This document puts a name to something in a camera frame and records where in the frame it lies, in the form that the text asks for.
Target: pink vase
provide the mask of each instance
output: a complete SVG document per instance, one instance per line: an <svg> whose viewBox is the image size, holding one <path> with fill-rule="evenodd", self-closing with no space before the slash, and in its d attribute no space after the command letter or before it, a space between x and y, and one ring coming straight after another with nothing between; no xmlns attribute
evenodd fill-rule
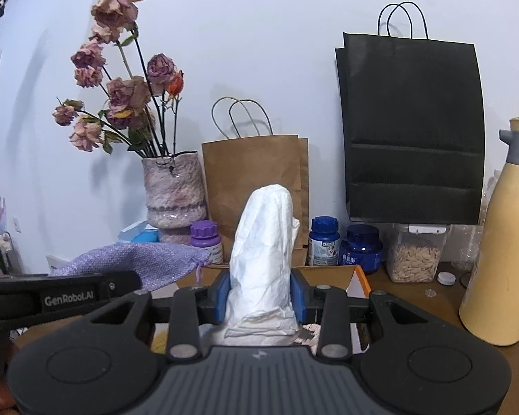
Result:
<svg viewBox="0 0 519 415"><path fill-rule="evenodd" d="M159 230L189 233L190 225L208 216L206 192L198 153L182 153L174 158L145 158L144 187L148 222ZM184 236L162 236L162 241L186 243Z"/></svg>

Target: human hand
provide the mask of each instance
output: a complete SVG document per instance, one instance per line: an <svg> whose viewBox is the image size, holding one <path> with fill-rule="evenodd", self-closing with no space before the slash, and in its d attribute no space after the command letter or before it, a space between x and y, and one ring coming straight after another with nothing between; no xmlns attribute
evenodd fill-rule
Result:
<svg viewBox="0 0 519 415"><path fill-rule="evenodd" d="M8 357L6 358L7 362L11 360L11 357L17 350L13 343L10 345ZM12 409L12 407L15 407L15 401L6 385L6 380L3 379L0 381L0 415L19 415L19 412Z"/></svg>

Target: crumpled white fabric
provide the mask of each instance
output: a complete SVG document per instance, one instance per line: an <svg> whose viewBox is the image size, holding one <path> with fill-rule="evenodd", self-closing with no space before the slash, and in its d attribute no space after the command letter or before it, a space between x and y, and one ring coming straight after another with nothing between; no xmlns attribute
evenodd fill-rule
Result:
<svg viewBox="0 0 519 415"><path fill-rule="evenodd" d="M288 342L298 331L290 275L299 228L286 188L275 184L250 195L231 255L225 322L214 343L275 345Z"/></svg>

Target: wall outlet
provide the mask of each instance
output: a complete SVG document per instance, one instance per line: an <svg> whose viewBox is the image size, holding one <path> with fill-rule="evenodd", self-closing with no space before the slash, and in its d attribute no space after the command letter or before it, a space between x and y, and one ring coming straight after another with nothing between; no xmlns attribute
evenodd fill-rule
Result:
<svg viewBox="0 0 519 415"><path fill-rule="evenodd" d="M18 217L14 217L14 228L15 228L15 231L21 232L21 226L19 225Z"/></svg>

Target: paper bag handle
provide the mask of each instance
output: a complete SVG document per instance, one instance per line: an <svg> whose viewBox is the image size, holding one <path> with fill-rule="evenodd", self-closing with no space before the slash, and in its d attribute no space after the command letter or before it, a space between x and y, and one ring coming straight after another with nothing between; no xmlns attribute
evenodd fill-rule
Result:
<svg viewBox="0 0 519 415"><path fill-rule="evenodd" d="M248 118L250 118L250 121L252 122L252 124L254 125L254 128L257 132L257 134L259 136L261 136L261 134L259 133L260 130L258 129L257 125L256 125L256 122L253 120L252 118L252 115L250 114L250 111L248 110L248 108L246 107L246 105L243 103L244 101L248 101L250 103L254 103L256 105L259 106L259 108L262 110L263 112L263 115L265 115L265 118L267 119L267 124L269 125L269 133L270 135L273 135L273 128L271 127L271 121L269 120L269 117L267 116L267 112L265 109L263 109L263 106L261 104L259 104L256 100L253 100L253 99L249 99L249 98L243 98L243 99L238 99L238 98L235 98L233 96L222 96L221 98L219 98L216 102L214 102L213 106L211 107L211 118L213 120L213 123L215 124L215 126L217 127L217 129L219 130L219 132L221 134L223 134L223 136L225 136L225 138L227 140L230 140L230 137L225 134L223 132L223 130L221 129L221 127L219 126L219 124L217 124L217 121L215 120L215 116L213 114L213 111L215 109L215 106L217 105L217 103L219 103L220 101L223 101L224 99L232 99L234 100L234 103L231 104L231 106L229 107L228 109L228 116L229 118L231 119L231 123L233 124L233 128L235 129L235 132L236 132L236 135L238 136L239 139L242 138L242 136L240 135L240 132L238 132L238 128L236 127L236 124L235 124L235 121L233 119L233 114L231 113L231 110L233 109L233 106L236 105L236 104L240 104L244 110L246 111L246 114L248 114Z"/></svg>
<svg viewBox="0 0 519 415"><path fill-rule="evenodd" d="M412 4L417 8L419 13L421 14L421 18L423 19L423 27L425 28L425 37L428 39L429 33L427 30L427 21L425 20L425 15L423 14L423 11L421 10L421 8L412 1L403 1L402 3L390 3L390 4L386 5L384 8L382 8L382 11L379 13L379 21L377 23L377 35L379 36L381 34L382 13L385 11L386 8L389 8L390 6L396 6L394 9L392 9L392 12L390 12L390 14L389 14L389 18L386 20L386 32L388 33L389 37L392 37L390 34L390 29L389 29L390 18L392 17L392 14L394 14L394 12L396 12L396 9L402 8L404 10L404 12L407 14L408 20L410 20L410 38L413 38L413 22L411 22L410 13L406 10L406 8L404 8L402 6L403 4Z"/></svg>

